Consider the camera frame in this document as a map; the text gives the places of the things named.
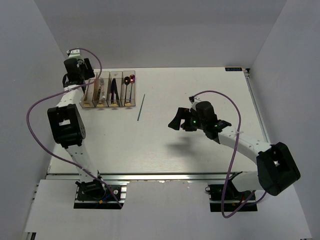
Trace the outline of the pink handled fork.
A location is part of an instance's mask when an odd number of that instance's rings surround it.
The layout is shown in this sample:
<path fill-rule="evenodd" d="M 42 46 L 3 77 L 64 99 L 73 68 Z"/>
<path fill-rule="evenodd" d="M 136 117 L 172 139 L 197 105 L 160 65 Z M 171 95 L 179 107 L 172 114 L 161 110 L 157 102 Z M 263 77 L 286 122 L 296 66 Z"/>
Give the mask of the pink handled fork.
<path fill-rule="evenodd" d="M 105 99 L 105 87 L 104 87 L 104 79 L 100 79 L 100 97 L 99 99 L 102 101 Z"/>

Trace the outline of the orange chopstick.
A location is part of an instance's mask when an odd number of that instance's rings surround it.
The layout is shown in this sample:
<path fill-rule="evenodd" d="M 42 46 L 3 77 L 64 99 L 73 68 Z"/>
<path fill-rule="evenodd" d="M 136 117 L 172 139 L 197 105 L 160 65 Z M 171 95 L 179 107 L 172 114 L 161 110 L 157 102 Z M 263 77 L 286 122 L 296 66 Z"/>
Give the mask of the orange chopstick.
<path fill-rule="evenodd" d="M 84 101 L 87 101 L 87 99 L 88 99 L 88 93 L 89 93 L 89 88 L 90 88 L 91 79 L 89 79 L 86 83 L 87 83 L 88 85 L 87 85 L 86 88 L 85 88 L 85 93 L 84 93 L 84 96 L 83 96 L 83 100 L 84 100 Z"/>
<path fill-rule="evenodd" d="M 94 84 L 93 84 L 93 95 L 92 95 L 93 102 L 97 100 L 98 88 L 99 88 L 99 78 L 98 78 L 98 73 L 96 73 L 94 78 Z"/>

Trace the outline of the dark blue plastic knife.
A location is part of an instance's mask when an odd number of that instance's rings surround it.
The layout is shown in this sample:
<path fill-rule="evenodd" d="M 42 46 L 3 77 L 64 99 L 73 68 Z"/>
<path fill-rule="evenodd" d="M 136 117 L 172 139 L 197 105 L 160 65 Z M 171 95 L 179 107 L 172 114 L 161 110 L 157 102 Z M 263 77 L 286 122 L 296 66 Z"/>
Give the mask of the dark blue plastic knife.
<path fill-rule="evenodd" d="M 116 94 L 114 93 L 114 81 L 112 79 L 111 82 L 111 88 L 110 88 L 110 92 L 111 92 L 111 97 L 110 97 L 110 102 L 113 104 L 114 103 L 114 97 L 116 96 Z"/>

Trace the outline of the black plastic knife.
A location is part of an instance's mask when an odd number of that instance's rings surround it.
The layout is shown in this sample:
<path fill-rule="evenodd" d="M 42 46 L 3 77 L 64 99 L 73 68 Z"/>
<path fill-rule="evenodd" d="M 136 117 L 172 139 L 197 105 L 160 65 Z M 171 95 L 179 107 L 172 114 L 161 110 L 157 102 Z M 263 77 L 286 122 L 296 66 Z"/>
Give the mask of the black plastic knife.
<path fill-rule="evenodd" d="M 116 79 L 114 78 L 113 79 L 113 81 L 114 81 L 114 88 L 113 88 L 113 91 L 114 91 L 114 93 L 115 93 L 115 98 L 116 98 L 116 100 L 117 100 L 117 102 L 119 103 L 119 101 L 120 101 L 120 98 L 119 98 L 119 93 L 118 93 L 118 88 L 117 88 L 117 81 L 116 81 Z"/>

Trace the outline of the black spoon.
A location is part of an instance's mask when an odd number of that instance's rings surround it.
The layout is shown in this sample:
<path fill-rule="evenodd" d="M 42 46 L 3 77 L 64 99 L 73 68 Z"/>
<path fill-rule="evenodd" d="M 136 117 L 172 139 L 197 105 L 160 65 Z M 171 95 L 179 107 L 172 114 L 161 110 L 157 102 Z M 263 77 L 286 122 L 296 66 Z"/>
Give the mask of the black spoon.
<path fill-rule="evenodd" d="M 126 100 L 127 99 L 127 90 L 128 90 L 128 85 L 131 83 L 131 80 L 130 80 L 130 77 L 129 76 L 126 76 L 124 78 L 124 84 L 125 84 L 125 95 L 124 95 L 124 99 Z"/>

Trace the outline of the iridescent red spoon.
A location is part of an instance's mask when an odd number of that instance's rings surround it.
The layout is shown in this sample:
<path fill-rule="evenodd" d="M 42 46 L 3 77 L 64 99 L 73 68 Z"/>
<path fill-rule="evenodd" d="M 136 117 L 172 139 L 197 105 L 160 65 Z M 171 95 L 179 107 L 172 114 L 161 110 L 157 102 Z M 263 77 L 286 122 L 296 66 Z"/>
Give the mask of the iridescent red spoon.
<path fill-rule="evenodd" d="M 135 75 L 134 75 L 134 74 L 131 74 L 131 75 L 129 76 L 129 80 L 130 80 L 130 84 L 131 84 L 129 101 L 131 102 L 131 100 L 132 100 L 132 94 L 133 94 L 133 85 L 134 85 L 135 80 L 136 80 Z"/>

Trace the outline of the teal chopstick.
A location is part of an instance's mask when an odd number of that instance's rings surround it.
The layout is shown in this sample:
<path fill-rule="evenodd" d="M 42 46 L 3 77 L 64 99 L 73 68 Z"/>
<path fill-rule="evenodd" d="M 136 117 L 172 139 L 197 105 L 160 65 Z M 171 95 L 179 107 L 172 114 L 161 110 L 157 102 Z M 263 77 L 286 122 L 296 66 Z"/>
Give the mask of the teal chopstick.
<path fill-rule="evenodd" d="M 137 122 L 140 120 L 140 117 L 141 117 L 141 113 L 142 113 L 142 109 L 143 109 L 143 105 L 144 105 L 144 101 L 145 101 L 145 96 L 146 96 L 146 94 L 144 93 L 142 101 L 141 101 L 141 105 L 139 108 L 138 116 L 137 116 Z"/>

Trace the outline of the silver fork dark handle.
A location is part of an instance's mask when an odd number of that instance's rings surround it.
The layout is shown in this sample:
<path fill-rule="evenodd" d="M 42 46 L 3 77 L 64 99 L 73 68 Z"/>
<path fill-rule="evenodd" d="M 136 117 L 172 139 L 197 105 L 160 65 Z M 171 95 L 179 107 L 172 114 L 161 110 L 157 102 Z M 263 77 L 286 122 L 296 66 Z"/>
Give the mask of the silver fork dark handle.
<path fill-rule="evenodd" d="M 100 97 L 102 95 L 102 88 L 103 88 L 103 85 L 104 85 L 104 81 L 102 78 L 99 79 L 99 87 L 98 87 L 98 90 L 97 90 L 97 97 L 96 97 L 96 100 L 99 101 L 100 100 Z"/>

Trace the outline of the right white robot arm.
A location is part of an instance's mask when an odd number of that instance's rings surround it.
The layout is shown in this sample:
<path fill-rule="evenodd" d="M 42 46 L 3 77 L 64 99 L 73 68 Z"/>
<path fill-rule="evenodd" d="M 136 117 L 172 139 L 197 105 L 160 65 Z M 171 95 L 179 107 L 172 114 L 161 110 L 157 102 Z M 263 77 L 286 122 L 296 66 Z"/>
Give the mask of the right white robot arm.
<path fill-rule="evenodd" d="M 236 200 L 245 191 L 264 190 L 272 196 L 297 182 L 301 173 L 293 156 L 282 142 L 271 144 L 237 131 L 231 123 L 218 119 L 212 104 L 190 97 L 191 107 L 180 107 L 168 127 L 186 132 L 202 130 L 207 138 L 236 151 L 256 164 L 255 171 L 231 176 L 226 195 Z"/>

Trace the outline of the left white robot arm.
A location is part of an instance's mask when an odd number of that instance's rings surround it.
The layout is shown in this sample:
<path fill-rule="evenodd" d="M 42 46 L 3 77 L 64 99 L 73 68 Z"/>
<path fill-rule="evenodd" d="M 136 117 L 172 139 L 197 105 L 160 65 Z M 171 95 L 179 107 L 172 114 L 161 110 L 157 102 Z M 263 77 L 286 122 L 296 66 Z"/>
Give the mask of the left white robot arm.
<path fill-rule="evenodd" d="M 79 173 L 79 182 L 84 184 L 93 182 L 99 173 L 85 146 L 86 129 L 77 104 L 85 95 L 86 80 L 95 77 L 95 73 L 80 49 L 68 50 L 67 55 L 63 62 L 66 74 L 62 78 L 65 93 L 55 107 L 47 110 L 47 116 L 54 141 L 69 154 Z"/>

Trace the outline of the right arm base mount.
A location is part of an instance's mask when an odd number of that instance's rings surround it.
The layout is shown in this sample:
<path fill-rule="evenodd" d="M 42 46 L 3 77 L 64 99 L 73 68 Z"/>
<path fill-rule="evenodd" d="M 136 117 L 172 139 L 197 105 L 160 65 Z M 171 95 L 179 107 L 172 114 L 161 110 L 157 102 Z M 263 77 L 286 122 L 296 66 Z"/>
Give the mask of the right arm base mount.
<path fill-rule="evenodd" d="M 212 213 L 221 212 L 223 186 L 223 184 L 210 184 L 205 188 L 205 192 L 209 195 L 209 205 Z M 224 197 L 224 211 L 233 212 L 250 196 L 250 194 L 251 191 L 249 190 L 239 192 L 234 186 L 228 186 Z M 258 207 L 255 201 L 256 196 L 253 195 L 239 211 L 257 212 Z"/>

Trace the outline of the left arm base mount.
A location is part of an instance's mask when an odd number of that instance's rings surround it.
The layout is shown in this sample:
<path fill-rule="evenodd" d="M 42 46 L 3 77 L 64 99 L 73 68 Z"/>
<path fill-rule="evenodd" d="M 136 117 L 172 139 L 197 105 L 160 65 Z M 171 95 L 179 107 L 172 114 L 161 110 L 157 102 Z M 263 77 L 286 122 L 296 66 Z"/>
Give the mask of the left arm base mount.
<path fill-rule="evenodd" d="M 120 184 L 111 184 L 108 188 L 96 179 L 91 182 L 76 181 L 75 184 L 74 209 L 121 210 L 124 205 Z"/>

